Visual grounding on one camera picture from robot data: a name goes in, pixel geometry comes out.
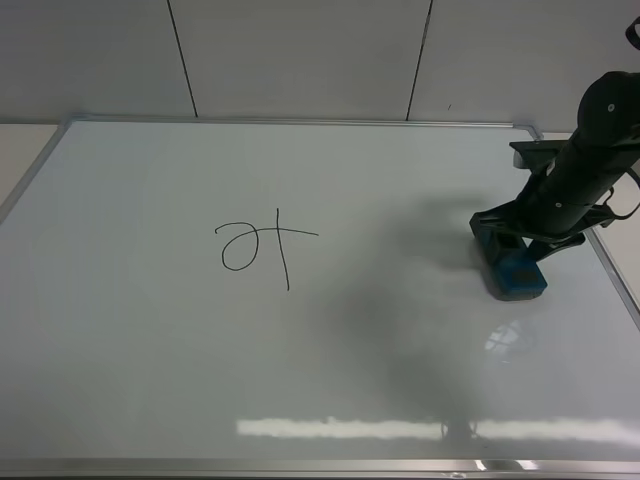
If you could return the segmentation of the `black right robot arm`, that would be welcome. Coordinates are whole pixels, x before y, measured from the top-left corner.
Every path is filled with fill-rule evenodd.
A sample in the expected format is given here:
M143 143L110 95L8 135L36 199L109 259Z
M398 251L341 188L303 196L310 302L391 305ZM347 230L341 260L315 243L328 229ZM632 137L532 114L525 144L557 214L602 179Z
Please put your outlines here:
M586 230L623 220L609 206L615 183L639 159L639 76L608 72L583 95L567 140L513 142L514 163L529 171L517 197L473 215L486 261L539 261L574 246Z

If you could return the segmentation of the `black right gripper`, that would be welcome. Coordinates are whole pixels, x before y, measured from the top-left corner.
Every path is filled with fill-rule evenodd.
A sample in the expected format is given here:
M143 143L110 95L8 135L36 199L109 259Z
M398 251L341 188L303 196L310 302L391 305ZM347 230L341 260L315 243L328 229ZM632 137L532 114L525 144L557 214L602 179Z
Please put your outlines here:
M627 220L635 210L617 214L609 206L615 183L638 175L638 134L597 144L579 131L555 161L529 180L515 200L476 212L469 222L484 260L498 265L522 257L539 262L560 251L581 246L583 231ZM533 241L528 248L523 237Z

